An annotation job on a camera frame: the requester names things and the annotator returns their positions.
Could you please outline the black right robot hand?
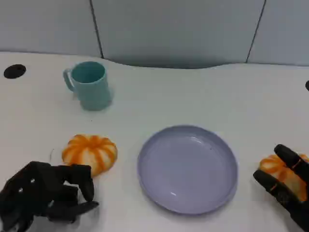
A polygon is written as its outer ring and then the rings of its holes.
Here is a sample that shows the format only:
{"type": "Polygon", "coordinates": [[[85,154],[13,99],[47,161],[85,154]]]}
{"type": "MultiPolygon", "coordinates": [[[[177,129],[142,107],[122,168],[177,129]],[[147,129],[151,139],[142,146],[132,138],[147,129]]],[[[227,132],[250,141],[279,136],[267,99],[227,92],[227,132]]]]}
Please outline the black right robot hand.
{"type": "Polygon", "coordinates": [[[309,159],[278,144],[274,155],[260,161],[254,179],[289,212],[305,232],[309,230],[309,159]]]}

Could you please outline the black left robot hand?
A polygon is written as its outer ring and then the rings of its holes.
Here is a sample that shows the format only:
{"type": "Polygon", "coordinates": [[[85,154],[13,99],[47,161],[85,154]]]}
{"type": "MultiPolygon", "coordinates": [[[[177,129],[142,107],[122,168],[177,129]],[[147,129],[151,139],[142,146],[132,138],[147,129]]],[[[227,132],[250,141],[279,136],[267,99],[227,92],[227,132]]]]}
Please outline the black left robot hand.
{"type": "Polygon", "coordinates": [[[31,161],[0,192],[2,232],[27,231],[35,217],[74,223],[99,206],[89,165],[52,166],[31,161]]]}

